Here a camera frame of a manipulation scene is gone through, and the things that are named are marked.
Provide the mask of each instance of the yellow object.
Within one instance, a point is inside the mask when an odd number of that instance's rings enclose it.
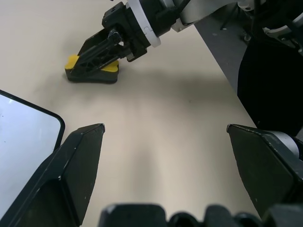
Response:
[[[71,70],[72,68],[74,68],[78,59],[79,59],[79,56],[76,55],[76,54],[73,54],[73,55],[69,56],[68,62],[65,65],[65,69],[66,70]],[[117,72],[118,71],[118,65],[119,65],[119,61],[114,61],[113,63],[110,63],[109,65],[107,65],[106,67],[101,69],[101,71]]]

